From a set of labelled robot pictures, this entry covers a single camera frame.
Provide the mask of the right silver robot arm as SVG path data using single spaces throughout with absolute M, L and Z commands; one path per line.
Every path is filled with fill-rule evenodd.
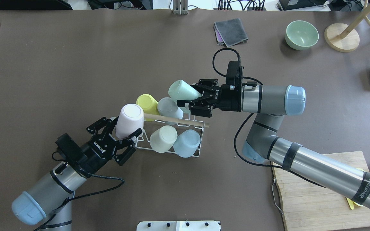
M 262 85 L 249 78 L 228 77 L 225 84 L 218 79 L 201 79 L 190 85 L 178 80 L 169 87 L 169 95 L 179 107 L 192 115 L 211 117 L 212 111 L 255 114 L 245 139 L 245 155 L 251 160 L 269 160 L 285 170 L 345 196 L 370 209 L 370 173 L 320 154 L 301 143 L 279 135 L 286 116 L 304 111 L 304 88 L 293 85 Z

